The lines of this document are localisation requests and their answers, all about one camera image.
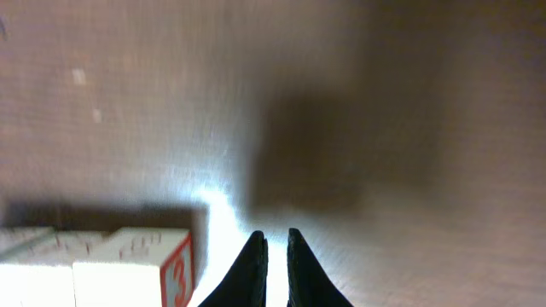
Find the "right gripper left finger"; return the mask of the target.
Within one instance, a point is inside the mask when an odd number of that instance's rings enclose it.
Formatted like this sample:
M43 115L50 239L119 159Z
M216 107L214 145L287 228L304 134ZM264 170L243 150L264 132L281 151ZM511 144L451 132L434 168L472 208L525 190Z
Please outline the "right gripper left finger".
M199 307L265 307L268 242L254 231L218 286Z

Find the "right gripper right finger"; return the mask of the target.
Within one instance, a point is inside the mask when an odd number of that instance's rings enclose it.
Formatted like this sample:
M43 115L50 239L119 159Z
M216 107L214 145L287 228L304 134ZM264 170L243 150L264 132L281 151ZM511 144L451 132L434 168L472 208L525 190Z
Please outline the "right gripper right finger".
M289 307L352 307L296 228L288 231L287 261Z

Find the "red edged grape block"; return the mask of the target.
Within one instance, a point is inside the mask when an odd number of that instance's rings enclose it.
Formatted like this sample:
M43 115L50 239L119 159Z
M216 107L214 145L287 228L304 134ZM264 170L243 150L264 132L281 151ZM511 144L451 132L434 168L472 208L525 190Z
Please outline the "red edged grape block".
M195 288L187 229L122 228L73 264L78 307L185 307Z

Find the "yellow edged white block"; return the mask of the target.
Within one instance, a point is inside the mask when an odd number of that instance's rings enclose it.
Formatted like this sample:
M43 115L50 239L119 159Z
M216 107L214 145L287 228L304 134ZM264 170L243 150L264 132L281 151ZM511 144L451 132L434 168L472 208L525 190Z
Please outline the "yellow edged white block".
M1 256L1 307L75 307L73 264L109 236L54 232Z

